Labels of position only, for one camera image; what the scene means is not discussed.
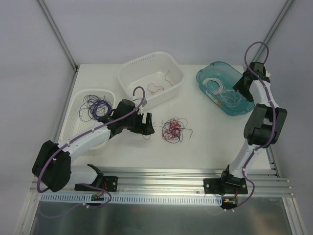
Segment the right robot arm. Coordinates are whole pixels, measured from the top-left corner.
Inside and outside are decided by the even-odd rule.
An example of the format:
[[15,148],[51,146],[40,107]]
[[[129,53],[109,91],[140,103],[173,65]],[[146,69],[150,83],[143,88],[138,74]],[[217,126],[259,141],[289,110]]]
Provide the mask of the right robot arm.
[[287,117],[287,110],[280,108],[270,90],[264,63],[251,62],[233,89],[249,102],[254,109],[245,125],[245,142],[235,160],[222,172],[219,194],[247,194],[247,172],[254,159],[265,148],[278,141]]

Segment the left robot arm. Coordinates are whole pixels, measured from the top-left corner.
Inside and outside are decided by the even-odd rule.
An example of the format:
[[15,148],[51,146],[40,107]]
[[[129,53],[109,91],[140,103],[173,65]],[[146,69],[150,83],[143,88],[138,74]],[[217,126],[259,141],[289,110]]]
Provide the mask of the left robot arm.
[[74,184],[77,191],[108,189],[107,179],[99,168],[92,164],[73,166],[72,163],[87,150],[107,142],[124,129],[144,136],[153,134],[152,114],[142,112],[145,103],[143,98],[123,99],[116,109],[101,117],[87,131],[68,141],[44,142],[32,167],[32,173],[38,179],[37,191],[58,192],[68,184]]

